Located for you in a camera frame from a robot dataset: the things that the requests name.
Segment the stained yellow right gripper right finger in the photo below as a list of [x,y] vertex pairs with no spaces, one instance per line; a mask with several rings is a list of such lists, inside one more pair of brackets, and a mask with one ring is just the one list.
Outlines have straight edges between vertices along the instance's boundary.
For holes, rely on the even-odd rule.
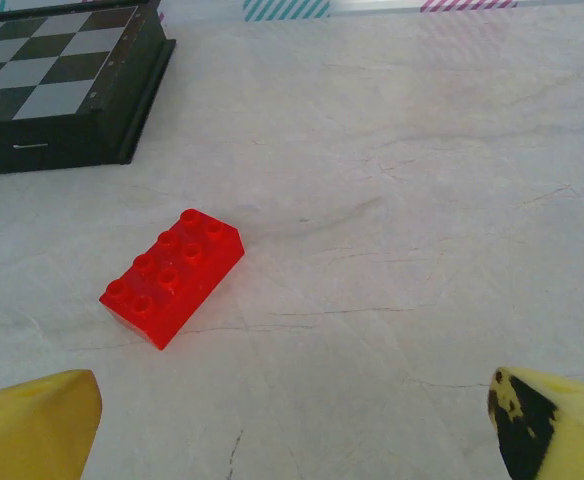
[[512,479],[584,479],[584,382],[499,367],[488,415]]

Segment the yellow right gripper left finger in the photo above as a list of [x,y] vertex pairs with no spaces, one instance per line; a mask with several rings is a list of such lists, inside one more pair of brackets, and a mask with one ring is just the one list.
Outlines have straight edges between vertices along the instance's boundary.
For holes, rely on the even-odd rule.
[[0,479],[79,479],[101,414],[90,370],[0,389]]

